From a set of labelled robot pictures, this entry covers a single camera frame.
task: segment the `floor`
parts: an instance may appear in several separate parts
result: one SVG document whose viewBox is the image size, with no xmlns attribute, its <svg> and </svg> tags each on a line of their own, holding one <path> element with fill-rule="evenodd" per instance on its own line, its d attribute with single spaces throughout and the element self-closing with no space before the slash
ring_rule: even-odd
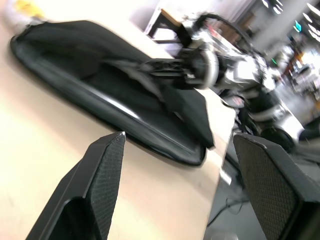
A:
<svg viewBox="0 0 320 240">
<path fill-rule="evenodd" d="M 237 172 L 224 162 L 224 171 L 231 176 L 231 185 L 228 185 L 222 178 L 215 193 L 213 207 L 209 220 L 211 221 L 217 212 L 226 205 L 226 199 L 242 199 L 246 197 L 242 186 L 236 179 Z M 239 210 L 240 205 L 232 207 L 233 212 Z M 228 209 L 225 210 L 205 231 L 203 240 L 267 240 L 250 203 L 244 204 L 237 215 Z"/>
</svg>

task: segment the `metal part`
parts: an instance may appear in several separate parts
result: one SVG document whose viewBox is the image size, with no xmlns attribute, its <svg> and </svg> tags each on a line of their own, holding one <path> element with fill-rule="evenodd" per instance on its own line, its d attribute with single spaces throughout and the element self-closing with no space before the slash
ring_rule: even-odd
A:
<svg viewBox="0 0 320 240">
<path fill-rule="evenodd" d="M 260 83 L 257 80 L 257 66 L 254 59 L 251 56 L 236 56 L 234 59 L 234 64 L 229 66 L 216 87 L 244 91 L 258 86 Z"/>
<path fill-rule="evenodd" d="M 312 94 L 314 99 L 319 100 L 320 95 L 320 74 L 319 69 L 313 65 L 306 64 L 300 68 L 294 76 L 292 88 L 295 93 L 301 95 Z"/>
<path fill-rule="evenodd" d="M 265 121 L 271 121 L 271 120 L 273 121 L 279 120 L 286 113 L 287 113 L 287 110 L 281 104 L 278 104 L 262 112 L 249 113 L 249 116 L 255 122 L 265 122 Z"/>
<path fill-rule="evenodd" d="M 303 126 L 320 116 L 317 101 L 314 100 L 312 95 L 297 94 L 289 85 L 284 83 L 280 83 L 274 92 Z"/>
<path fill-rule="evenodd" d="M 276 88 L 275 78 L 276 78 L 275 71 L 272 71 L 272 69 L 270 68 L 265 70 L 263 83 L 262 83 L 265 88 L 265 91 L 273 91 Z"/>
<path fill-rule="evenodd" d="M 299 135 L 304 127 L 293 114 L 287 114 L 284 118 L 273 124 L 274 128 L 282 129 L 292 138 L 295 144 L 299 142 Z"/>
<path fill-rule="evenodd" d="M 204 50 L 201 52 L 201 55 L 205 60 L 207 68 L 205 72 L 204 82 L 200 88 L 206 89 L 213 86 L 218 79 L 219 62 L 217 56 L 213 53 L 212 50 Z"/>
</svg>

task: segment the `black bag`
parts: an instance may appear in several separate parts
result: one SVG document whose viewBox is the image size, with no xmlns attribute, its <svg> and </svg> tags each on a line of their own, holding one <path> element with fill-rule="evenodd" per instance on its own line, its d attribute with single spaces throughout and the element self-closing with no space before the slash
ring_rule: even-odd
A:
<svg viewBox="0 0 320 240">
<path fill-rule="evenodd" d="M 205 98 L 194 89 L 159 87 L 157 79 L 115 66 L 151 58 L 100 25 L 45 22 L 13 37 L 10 46 L 65 98 L 157 153 L 198 166 L 214 146 Z"/>
</svg>

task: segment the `black fabric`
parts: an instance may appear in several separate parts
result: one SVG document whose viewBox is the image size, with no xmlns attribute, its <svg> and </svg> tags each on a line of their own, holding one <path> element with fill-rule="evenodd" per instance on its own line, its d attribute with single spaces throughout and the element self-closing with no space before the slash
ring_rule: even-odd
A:
<svg viewBox="0 0 320 240">
<path fill-rule="evenodd" d="M 162 92 L 167 109 L 178 113 L 200 142 L 206 148 L 211 148 L 214 139 L 209 127 L 205 98 L 195 90 L 180 90 L 170 85 L 165 86 Z"/>
<path fill-rule="evenodd" d="M 192 90 L 192 96 L 183 97 L 179 117 L 168 111 L 174 101 L 164 106 L 138 81 L 103 61 L 119 58 L 144 63 L 150 58 L 97 24 L 77 21 L 31 26 L 11 40 L 11 49 L 28 69 L 67 99 L 162 155 L 198 166 L 205 147 L 214 145 L 204 97 Z"/>
<path fill-rule="evenodd" d="M 107 147 L 86 197 L 98 240 L 106 240 L 109 234 L 118 196 L 125 141 L 124 136 L 119 136 Z"/>
<path fill-rule="evenodd" d="M 299 234 L 319 209 L 317 184 L 278 144 L 244 133 L 237 133 L 233 143 L 251 205 L 266 238 L 316 239 Z"/>
</svg>

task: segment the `white object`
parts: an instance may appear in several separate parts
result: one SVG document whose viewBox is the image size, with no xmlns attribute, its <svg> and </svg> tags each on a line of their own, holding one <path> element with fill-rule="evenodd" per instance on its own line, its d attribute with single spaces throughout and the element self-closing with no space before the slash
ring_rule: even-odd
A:
<svg viewBox="0 0 320 240">
<path fill-rule="evenodd" d="M 310 8 L 310 10 L 311 10 L 312 12 L 314 12 L 315 14 L 317 14 L 317 15 L 320 16 L 320 11 L 319 11 L 317 8 L 315 8 L 314 6 L 312 6 L 310 3 L 307 3 L 306 5 Z"/>
<path fill-rule="evenodd" d="M 304 12 L 302 14 L 305 17 L 305 19 L 307 19 L 310 23 L 312 23 L 311 18 L 307 14 L 305 14 Z"/>
<path fill-rule="evenodd" d="M 267 8 L 269 8 L 269 4 L 265 0 L 262 0 L 262 2 L 263 2 L 263 5 L 265 5 Z"/>
<path fill-rule="evenodd" d="M 279 1 L 279 0 L 276 0 L 281 6 L 283 6 L 283 4 Z"/>
<path fill-rule="evenodd" d="M 32 17 L 23 15 L 15 9 L 16 0 L 8 0 L 4 7 L 4 20 L 15 34 L 21 33 L 33 20 Z"/>
<path fill-rule="evenodd" d="M 273 7 L 273 10 L 275 11 L 276 14 L 281 14 L 281 12 L 275 6 Z"/>
<path fill-rule="evenodd" d="M 232 182 L 232 178 L 221 168 L 220 169 L 220 178 L 226 182 L 230 186 Z"/>
</svg>

